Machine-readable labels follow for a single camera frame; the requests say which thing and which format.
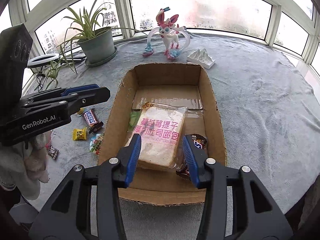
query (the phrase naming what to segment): snickers bar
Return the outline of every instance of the snickers bar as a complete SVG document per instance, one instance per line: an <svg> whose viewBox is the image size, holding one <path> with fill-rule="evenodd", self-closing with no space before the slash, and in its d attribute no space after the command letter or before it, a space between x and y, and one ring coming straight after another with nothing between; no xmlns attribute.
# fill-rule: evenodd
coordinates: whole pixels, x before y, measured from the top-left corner
<svg viewBox="0 0 320 240"><path fill-rule="evenodd" d="M84 112L83 116L89 125L89 133L96 132L103 126L103 122L99 122L92 109Z"/></svg>

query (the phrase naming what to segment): blue gripper pad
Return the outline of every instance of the blue gripper pad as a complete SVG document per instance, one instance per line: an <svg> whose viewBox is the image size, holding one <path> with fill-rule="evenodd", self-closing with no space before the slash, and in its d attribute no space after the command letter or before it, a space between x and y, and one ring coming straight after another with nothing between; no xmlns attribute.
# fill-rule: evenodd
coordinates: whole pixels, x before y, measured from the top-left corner
<svg viewBox="0 0 320 240"><path fill-rule="evenodd" d="M141 151L141 135L134 134L129 144L129 147L132 146L132 144L134 144L134 146L127 163L127 174L124 179L125 187L128 187L133 180L134 172L136 170L140 151Z"/></svg>
<svg viewBox="0 0 320 240"><path fill-rule="evenodd" d="M200 186L199 167L186 136L182 139L182 151L188 165L190 179L195 187Z"/></svg>
<svg viewBox="0 0 320 240"><path fill-rule="evenodd" d="M76 93L83 90L94 89L94 88L99 88L99 86L97 84L91 84L91 85L79 86L75 88L68 88L61 94L61 96L64 97L71 93Z"/></svg>

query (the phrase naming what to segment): figurine head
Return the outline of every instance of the figurine head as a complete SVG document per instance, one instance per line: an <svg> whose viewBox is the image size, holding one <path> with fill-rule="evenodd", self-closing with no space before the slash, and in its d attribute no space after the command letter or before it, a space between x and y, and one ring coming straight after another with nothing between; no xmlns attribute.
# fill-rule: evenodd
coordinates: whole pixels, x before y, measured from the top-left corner
<svg viewBox="0 0 320 240"><path fill-rule="evenodd" d="M179 14L173 15L170 19L164 22L164 10L160 9L156 16L156 21L159 26L159 33L162 35L169 34L172 27L175 27L175 22L178 20Z"/></svg>

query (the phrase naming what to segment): packaged toast bread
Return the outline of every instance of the packaged toast bread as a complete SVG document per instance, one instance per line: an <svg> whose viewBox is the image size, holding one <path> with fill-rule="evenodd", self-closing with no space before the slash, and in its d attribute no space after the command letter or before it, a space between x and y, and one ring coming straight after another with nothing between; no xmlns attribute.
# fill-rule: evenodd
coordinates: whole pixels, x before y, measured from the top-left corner
<svg viewBox="0 0 320 240"><path fill-rule="evenodd" d="M126 144L134 133L141 135L141 152L138 166L166 169L175 166L187 107L175 108L157 103L145 103L140 117Z"/></svg>

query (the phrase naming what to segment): white mountain model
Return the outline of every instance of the white mountain model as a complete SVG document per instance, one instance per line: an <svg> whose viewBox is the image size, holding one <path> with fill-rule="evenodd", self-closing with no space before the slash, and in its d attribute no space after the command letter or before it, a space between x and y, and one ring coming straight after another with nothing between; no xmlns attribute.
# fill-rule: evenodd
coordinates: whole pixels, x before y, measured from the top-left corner
<svg viewBox="0 0 320 240"><path fill-rule="evenodd" d="M215 62L215 59L212 60L212 58L208 55L206 49L197 49L187 57L187 60L194 64L199 64L206 69L211 68Z"/></svg>

